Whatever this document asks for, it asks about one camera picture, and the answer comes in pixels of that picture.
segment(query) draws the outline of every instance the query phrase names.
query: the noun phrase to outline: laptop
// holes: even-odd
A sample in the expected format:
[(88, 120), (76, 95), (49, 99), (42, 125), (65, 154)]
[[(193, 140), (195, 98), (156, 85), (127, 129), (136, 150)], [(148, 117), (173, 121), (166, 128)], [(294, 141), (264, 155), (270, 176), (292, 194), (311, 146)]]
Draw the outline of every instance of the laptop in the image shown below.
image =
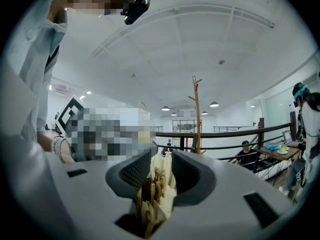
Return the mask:
[(284, 144), (286, 144), (288, 147), (296, 148), (301, 143), (299, 141), (292, 140), (290, 130), (285, 130), (282, 132), (282, 134), (284, 138)]

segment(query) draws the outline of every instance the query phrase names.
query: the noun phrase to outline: white ceiling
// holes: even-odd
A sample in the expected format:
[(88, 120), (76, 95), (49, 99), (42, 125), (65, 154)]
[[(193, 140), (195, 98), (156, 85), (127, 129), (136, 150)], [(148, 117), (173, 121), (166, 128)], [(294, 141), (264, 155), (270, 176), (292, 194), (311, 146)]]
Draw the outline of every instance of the white ceiling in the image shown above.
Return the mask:
[[(151, 0), (148, 12), (131, 26), (122, 16), (68, 10), (69, 28), (53, 76), (133, 106), (143, 101), (150, 112), (168, 116), (194, 107), (188, 96), (194, 96), (195, 75), (203, 79), (200, 110), (212, 116), (250, 88), (237, 81), (240, 65), (277, 28), (286, 6), (284, 0)], [(212, 101), (220, 106), (210, 108)], [(171, 111), (162, 112), (163, 106)]]

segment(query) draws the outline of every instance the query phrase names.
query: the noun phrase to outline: black slot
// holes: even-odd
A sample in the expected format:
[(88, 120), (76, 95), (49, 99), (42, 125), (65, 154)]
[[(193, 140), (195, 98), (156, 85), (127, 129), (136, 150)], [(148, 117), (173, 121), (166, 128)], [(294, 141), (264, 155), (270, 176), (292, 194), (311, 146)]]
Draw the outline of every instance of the black slot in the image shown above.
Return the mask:
[(67, 171), (66, 173), (69, 175), (70, 178), (72, 178), (72, 177), (87, 173), (87, 170), (76, 169), (76, 170)]
[(258, 193), (247, 194), (243, 197), (259, 220), (262, 228), (269, 226), (278, 218), (278, 215)]

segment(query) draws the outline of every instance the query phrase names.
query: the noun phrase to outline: person wearing cap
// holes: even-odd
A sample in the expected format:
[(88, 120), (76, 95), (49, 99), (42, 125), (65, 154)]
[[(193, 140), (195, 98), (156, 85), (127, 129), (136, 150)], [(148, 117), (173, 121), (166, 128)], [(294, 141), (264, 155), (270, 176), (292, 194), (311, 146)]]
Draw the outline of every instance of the person wearing cap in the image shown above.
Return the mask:
[(22, 137), (27, 141), (38, 142), (46, 152), (60, 152), (60, 155), (65, 156), (65, 162), (73, 162), (68, 142), (60, 139), (58, 143), (53, 143), (45, 135), (45, 125), (53, 67), (59, 55), (59, 44), (68, 26), (67, 9), (99, 16), (120, 9), (124, 1), (127, 0), (36, 0), (12, 31), (3, 51), (1, 70), (10, 76), (10, 80), (15, 81), (16, 84), (12, 86), (21, 86), (22, 82), (25, 84), (24, 93), (16, 96), (24, 96), (25, 99), (29, 97), (28, 102), (32, 103), (26, 111), (19, 110), (18, 102), (14, 108), (18, 113), (24, 113), (20, 118), (26, 118), (24, 125), (23, 122), (21, 124)]
[(301, 120), (305, 130), (305, 150), (302, 158), (297, 159), (288, 170), (288, 177), (279, 191), (287, 196), (294, 190), (297, 178), (304, 182), (313, 180), (319, 165), (320, 150), (320, 93), (313, 92), (306, 85), (298, 82), (292, 91), (294, 102), (301, 109)]

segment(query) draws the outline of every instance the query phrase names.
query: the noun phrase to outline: seated man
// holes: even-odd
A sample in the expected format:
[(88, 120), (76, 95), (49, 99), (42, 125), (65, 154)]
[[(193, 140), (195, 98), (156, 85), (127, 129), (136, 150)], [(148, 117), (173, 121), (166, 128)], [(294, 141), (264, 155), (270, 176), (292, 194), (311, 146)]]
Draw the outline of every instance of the seated man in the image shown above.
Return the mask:
[[(248, 154), (251, 154), (251, 153), (256, 153), (256, 151), (254, 151), (253, 149), (250, 148), (249, 146), (249, 141), (245, 140), (242, 142), (242, 145), (244, 145), (242, 147), (242, 150), (236, 155), (237, 156), (242, 156), (242, 155), (248, 155)], [(250, 171), (253, 171), (254, 168), (255, 168), (255, 165), (254, 164), (249, 164), (249, 163), (252, 163), (254, 162), (256, 159), (256, 156), (255, 154), (253, 155), (248, 155), (248, 156), (244, 156), (244, 157), (238, 157), (236, 159), (236, 165), (244, 165), (243, 167), (249, 169)]]

